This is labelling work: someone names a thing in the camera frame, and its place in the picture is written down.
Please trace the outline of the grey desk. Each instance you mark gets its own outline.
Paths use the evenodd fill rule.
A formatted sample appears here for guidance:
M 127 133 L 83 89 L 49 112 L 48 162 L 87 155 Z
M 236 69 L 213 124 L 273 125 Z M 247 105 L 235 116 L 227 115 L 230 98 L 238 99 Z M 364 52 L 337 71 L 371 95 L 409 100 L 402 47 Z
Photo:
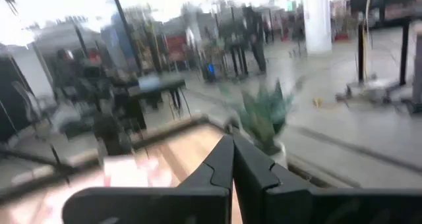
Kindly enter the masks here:
M 131 110 L 129 117 L 136 119 L 140 130 L 146 130 L 146 123 L 139 101 L 141 99 L 154 99 L 162 94 L 162 92 L 169 92 L 171 101 L 176 110 L 181 110 L 181 97 L 179 91 L 185 86 L 185 80 L 180 77 L 170 76 L 145 76 L 138 80 L 128 82 L 125 89 L 129 97 L 134 100 L 130 102 Z

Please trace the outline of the black device with blue light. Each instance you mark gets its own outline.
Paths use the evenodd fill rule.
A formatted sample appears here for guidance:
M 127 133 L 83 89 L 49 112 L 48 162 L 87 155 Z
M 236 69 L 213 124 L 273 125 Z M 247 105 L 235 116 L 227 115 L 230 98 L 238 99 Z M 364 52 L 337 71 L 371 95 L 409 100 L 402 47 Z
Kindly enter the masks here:
M 216 80 L 215 69 L 212 63 L 208 63 L 205 66 L 205 78 L 208 82 L 214 82 Z

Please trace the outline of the green plant in white pot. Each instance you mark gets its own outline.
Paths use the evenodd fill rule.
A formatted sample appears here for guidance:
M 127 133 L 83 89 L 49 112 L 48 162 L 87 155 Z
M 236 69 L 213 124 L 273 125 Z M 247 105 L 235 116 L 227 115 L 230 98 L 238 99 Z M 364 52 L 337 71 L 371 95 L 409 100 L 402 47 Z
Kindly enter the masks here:
M 265 84 L 260 84 L 255 96 L 248 90 L 241 90 L 242 102 L 230 104 L 237 117 L 228 119 L 224 129 L 231 134 L 244 130 L 259 150 L 275 156 L 282 167 L 288 168 L 286 147 L 284 143 L 275 141 L 275 137 L 284 131 L 294 97 L 302 87 L 302 81 L 297 81 L 285 95 L 281 83 L 277 81 L 272 91 Z

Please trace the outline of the black post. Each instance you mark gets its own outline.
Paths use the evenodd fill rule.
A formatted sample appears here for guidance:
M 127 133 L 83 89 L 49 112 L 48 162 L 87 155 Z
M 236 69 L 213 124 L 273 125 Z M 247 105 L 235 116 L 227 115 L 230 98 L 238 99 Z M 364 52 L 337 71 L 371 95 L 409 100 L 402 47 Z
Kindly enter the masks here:
M 358 75 L 358 83 L 362 84 L 364 83 L 364 64 L 365 64 L 365 58 L 364 58 L 364 31 L 363 31 L 363 25 L 362 23 L 358 24 L 357 27 L 357 33 L 358 33 L 358 44 L 357 44 L 357 75 Z

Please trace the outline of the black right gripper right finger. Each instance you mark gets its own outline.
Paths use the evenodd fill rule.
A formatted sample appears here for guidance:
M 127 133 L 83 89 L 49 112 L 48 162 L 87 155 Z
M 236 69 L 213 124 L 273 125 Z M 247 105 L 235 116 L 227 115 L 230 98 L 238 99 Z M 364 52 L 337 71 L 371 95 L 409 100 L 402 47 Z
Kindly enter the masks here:
M 319 188 L 234 136 L 243 224 L 422 224 L 422 190 Z

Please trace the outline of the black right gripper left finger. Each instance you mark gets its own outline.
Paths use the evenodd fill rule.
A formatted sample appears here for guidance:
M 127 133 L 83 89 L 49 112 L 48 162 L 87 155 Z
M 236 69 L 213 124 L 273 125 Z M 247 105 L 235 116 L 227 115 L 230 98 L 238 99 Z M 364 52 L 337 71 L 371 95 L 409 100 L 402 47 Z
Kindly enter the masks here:
M 233 137 L 225 135 L 174 188 L 87 188 L 64 204 L 64 224 L 231 224 Z

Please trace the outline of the white column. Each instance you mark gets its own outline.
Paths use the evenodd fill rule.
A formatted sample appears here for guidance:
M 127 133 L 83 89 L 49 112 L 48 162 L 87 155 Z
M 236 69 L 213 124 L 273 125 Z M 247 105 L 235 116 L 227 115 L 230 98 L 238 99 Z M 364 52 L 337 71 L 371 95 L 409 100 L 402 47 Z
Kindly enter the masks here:
M 303 13 L 307 54 L 320 55 L 331 52 L 329 0 L 303 0 Z

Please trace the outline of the grey office chair base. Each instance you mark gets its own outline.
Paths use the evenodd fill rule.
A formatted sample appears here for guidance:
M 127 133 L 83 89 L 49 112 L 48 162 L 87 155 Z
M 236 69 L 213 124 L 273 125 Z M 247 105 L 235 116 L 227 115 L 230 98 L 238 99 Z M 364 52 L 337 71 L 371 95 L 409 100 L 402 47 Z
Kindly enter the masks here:
M 409 83 L 400 84 L 389 79 L 368 79 L 346 84 L 345 90 L 334 98 L 346 104 L 351 100 L 361 100 L 373 105 L 399 105 L 402 103 L 400 94 L 409 86 Z

